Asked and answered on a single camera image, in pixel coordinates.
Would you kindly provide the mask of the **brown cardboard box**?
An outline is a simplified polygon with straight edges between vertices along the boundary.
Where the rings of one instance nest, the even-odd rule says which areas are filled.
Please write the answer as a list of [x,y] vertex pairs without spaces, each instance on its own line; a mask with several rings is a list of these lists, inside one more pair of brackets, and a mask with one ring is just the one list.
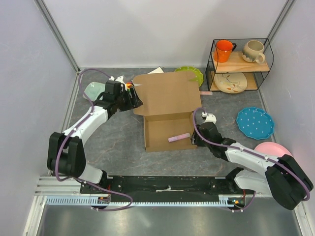
[[170,143],[168,138],[194,131],[192,113],[201,107],[198,83],[190,71],[142,74],[133,78],[143,105],[134,114],[144,119],[147,152],[195,149],[190,138]]

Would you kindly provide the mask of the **lilac highlighter pen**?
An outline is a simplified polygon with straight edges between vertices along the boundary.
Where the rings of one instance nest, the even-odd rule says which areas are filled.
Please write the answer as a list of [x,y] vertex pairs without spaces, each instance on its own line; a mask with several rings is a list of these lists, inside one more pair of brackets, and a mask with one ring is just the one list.
[[190,138],[190,133],[185,133],[185,134],[177,135],[174,137],[170,137],[170,138],[168,138],[168,141],[170,143],[172,143],[172,142],[176,142],[176,141],[183,140],[186,138]]

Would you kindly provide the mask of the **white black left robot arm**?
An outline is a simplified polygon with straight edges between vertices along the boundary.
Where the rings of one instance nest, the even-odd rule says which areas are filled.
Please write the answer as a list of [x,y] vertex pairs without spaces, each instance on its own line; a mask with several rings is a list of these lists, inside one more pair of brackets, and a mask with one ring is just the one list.
[[104,179],[106,172],[87,163],[84,144],[116,111],[132,110],[142,106],[143,102],[132,82],[116,79],[107,81],[104,91],[90,104],[88,111],[74,125],[50,136],[47,167],[55,174],[91,182],[96,193],[104,193],[108,188],[108,181]]

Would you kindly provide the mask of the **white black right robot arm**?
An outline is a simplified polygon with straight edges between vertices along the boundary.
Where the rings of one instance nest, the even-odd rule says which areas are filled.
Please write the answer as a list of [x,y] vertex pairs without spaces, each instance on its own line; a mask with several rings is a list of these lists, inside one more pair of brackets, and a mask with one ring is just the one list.
[[310,199],[314,185],[291,155],[264,155],[246,148],[233,139],[222,137],[210,121],[194,125],[192,142],[199,147],[207,147],[216,158],[245,167],[225,181],[230,193],[250,189],[270,194],[278,204],[289,210]]

